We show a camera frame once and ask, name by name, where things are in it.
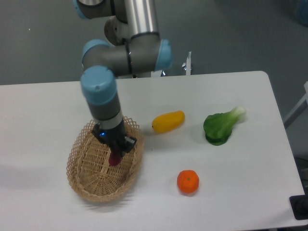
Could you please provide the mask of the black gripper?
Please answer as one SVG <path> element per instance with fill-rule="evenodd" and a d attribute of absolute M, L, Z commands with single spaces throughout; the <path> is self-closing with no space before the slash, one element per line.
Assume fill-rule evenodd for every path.
<path fill-rule="evenodd" d="M 124 157 L 137 143 L 137 139 L 126 133 L 125 123 L 120 122 L 111 129 L 102 129 L 100 124 L 95 124 L 92 132 L 94 137 L 102 144 L 106 144 L 112 154 L 120 154 Z"/>

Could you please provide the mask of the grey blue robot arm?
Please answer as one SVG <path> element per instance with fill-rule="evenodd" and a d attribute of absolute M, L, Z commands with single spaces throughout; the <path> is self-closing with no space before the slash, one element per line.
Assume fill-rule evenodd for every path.
<path fill-rule="evenodd" d="M 170 42 L 161 39 L 152 0 L 76 0 L 84 19 L 110 17 L 128 28 L 113 28 L 119 44 L 93 39 L 83 48 L 82 93 L 96 125 L 94 137 L 106 144 L 113 157 L 122 158 L 137 140 L 126 133 L 116 78 L 167 69 L 172 64 Z"/>

